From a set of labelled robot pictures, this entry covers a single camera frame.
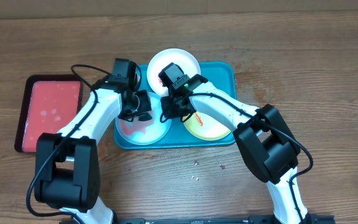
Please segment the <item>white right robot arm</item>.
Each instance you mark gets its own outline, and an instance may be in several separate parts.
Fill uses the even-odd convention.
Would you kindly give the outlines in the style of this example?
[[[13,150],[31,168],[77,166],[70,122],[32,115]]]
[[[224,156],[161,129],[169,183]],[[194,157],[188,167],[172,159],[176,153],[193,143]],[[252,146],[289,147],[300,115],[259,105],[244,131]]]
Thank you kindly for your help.
[[[273,214],[280,223],[306,223],[296,178],[298,155],[304,147],[295,139],[276,107],[242,103],[216,88],[207,78],[189,77],[174,63],[159,73],[168,95],[161,99],[160,120],[206,114],[229,129],[251,173],[267,184]]]

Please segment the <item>light blue plate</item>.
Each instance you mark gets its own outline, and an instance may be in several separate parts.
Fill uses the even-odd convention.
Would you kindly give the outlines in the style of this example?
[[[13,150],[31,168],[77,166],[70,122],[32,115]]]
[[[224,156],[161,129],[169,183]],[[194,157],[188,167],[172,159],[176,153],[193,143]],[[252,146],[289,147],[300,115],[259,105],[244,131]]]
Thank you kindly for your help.
[[[114,140],[122,148],[138,148],[151,145],[161,140],[170,129],[171,122],[160,122],[162,109],[161,96],[149,92],[152,110],[149,111],[152,119],[139,121],[136,117],[133,122],[117,119],[114,127]]]

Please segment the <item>green and orange sponge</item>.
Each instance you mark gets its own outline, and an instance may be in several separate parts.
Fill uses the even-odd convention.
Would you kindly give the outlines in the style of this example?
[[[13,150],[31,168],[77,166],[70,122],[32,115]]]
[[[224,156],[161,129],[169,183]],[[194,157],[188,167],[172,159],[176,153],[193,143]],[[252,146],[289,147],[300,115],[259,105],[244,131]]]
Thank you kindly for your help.
[[[142,113],[140,115],[138,115],[138,121],[140,122],[148,122],[148,121],[153,121],[154,118],[152,116],[151,113],[146,112],[146,113]]]

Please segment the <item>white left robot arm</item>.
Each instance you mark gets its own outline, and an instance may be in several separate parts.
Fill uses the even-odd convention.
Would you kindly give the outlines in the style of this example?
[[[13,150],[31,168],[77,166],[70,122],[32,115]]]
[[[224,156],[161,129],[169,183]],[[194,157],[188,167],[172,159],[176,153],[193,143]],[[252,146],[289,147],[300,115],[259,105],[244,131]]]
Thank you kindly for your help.
[[[31,198],[74,223],[118,223],[117,215],[99,196],[101,177],[97,145],[114,119],[151,120],[151,102],[141,90],[142,73],[133,61],[116,58],[111,72],[89,85],[89,99],[78,114],[57,133],[37,140],[35,175],[26,195],[26,207],[36,217]]]

